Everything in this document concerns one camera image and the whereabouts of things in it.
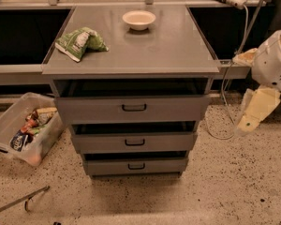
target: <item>green snack bag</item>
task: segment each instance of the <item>green snack bag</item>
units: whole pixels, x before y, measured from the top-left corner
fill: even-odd
[[[103,38],[96,31],[83,27],[58,38],[55,47],[76,62],[80,62],[87,48],[108,51]]]

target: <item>drawer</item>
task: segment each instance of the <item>drawer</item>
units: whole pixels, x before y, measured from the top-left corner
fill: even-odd
[[[81,154],[87,161],[124,161],[124,160],[143,160],[143,159],[165,159],[165,158],[186,158],[189,151],[150,151],[150,152],[128,152],[128,153],[87,153]]]
[[[188,158],[163,160],[83,161],[85,173],[90,176],[138,174],[138,173],[182,173]]]
[[[167,135],[171,133],[192,132],[195,121],[187,122],[150,122],[150,123],[108,123],[108,124],[77,124],[71,125],[72,135],[123,135],[136,134],[158,134]]]
[[[67,125],[199,121],[205,114],[209,97],[57,97],[55,103],[63,122]]]
[[[78,153],[117,153],[145,151],[192,150],[197,133],[172,134],[126,134],[109,136],[72,136]]]
[[[211,78],[122,78],[54,79],[57,97],[131,97],[160,95],[203,95],[208,93]]]

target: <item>electrical cord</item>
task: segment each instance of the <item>electrical cord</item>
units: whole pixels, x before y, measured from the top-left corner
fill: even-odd
[[[245,9],[244,35],[243,35],[243,39],[242,39],[241,45],[240,45],[239,49],[237,50],[237,52],[235,53],[235,55],[238,55],[238,54],[240,54],[242,52],[242,50],[244,48],[244,45],[245,45],[245,42],[247,40],[247,28],[248,28],[248,14],[249,14],[249,12],[248,12],[247,6],[244,6],[244,9]],[[230,113],[229,104],[227,103],[226,96],[225,96],[225,91],[226,91],[226,88],[227,88],[227,86],[229,84],[229,80],[226,80],[226,77],[227,77],[227,75],[229,73],[229,70],[232,68],[233,65],[234,65],[234,62],[231,60],[230,63],[229,63],[229,67],[226,69],[226,71],[224,73],[224,76],[223,76],[223,81],[221,83],[221,92],[220,92],[220,94],[221,94],[221,97],[222,97],[222,99],[224,101],[224,105],[225,105],[225,107],[226,107],[226,109],[228,111],[229,119],[231,120],[232,124],[235,125],[235,121],[234,121],[234,119],[233,119],[233,117],[232,117],[232,115]],[[205,115],[205,123],[206,123],[206,127],[207,127],[208,133],[212,137],[214,137],[214,138],[216,138],[218,140],[228,140],[228,139],[231,139],[234,136],[234,133],[232,133],[228,137],[218,137],[218,136],[214,135],[212,133],[212,131],[210,130],[210,126],[209,126],[209,123],[208,123],[206,115]]]

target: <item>drawer handle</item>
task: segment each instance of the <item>drawer handle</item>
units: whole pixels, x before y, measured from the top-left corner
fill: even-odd
[[[125,112],[142,112],[147,109],[147,104],[142,105],[122,105],[122,110]]]
[[[146,141],[144,139],[140,143],[132,143],[132,142],[129,142],[127,139],[125,139],[126,146],[143,146],[145,143],[146,143]]]
[[[142,170],[146,167],[145,163],[139,164],[139,165],[131,165],[128,164],[128,169],[129,170]]]

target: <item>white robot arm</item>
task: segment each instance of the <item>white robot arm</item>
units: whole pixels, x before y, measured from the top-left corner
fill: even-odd
[[[252,78],[260,84],[256,91],[247,89],[235,132],[244,135],[253,131],[280,103],[281,95],[281,30],[273,33],[258,49],[233,58],[248,65]]]

